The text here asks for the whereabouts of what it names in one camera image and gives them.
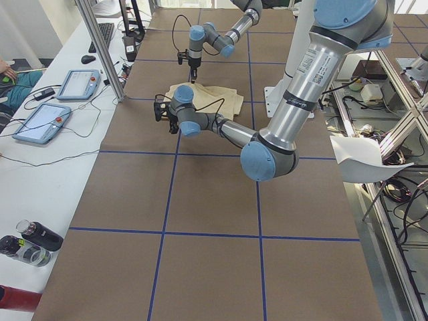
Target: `computer mouse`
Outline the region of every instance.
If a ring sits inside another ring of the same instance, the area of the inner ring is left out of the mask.
[[[95,56],[90,55],[84,55],[82,57],[82,60],[80,60],[84,65],[89,64],[90,62],[93,62],[95,60]]]

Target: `bottle cap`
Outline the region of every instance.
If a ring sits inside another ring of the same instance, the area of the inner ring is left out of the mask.
[[[12,235],[2,237],[0,239],[0,253],[8,255],[18,252],[20,246],[17,240],[18,238]]]
[[[16,231],[18,233],[23,233],[26,234],[27,230],[30,227],[30,222],[27,221],[26,219],[23,219],[22,221],[20,221],[17,225],[16,225]]]

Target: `bottle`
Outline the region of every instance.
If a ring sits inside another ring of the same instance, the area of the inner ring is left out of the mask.
[[[39,222],[29,222],[23,219],[16,225],[16,230],[26,239],[49,251],[57,251],[64,240],[57,233],[51,231]]]
[[[51,259],[48,250],[12,235],[0,239],[0,253],[37,267],[45,266]]]
[[[41,293],[0,286],[0,309],[34,312]]]

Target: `person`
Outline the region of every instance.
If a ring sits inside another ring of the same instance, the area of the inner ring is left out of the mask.
[[[0,98],[7,97],[2,104],[13,115],[37,84],[43,73],[33,71],[17,74],[11,66],[0,60]]]

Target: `red can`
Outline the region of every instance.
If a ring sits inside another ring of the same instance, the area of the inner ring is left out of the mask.
[[[34,312],[41,293],[0,286],[0,309]]]

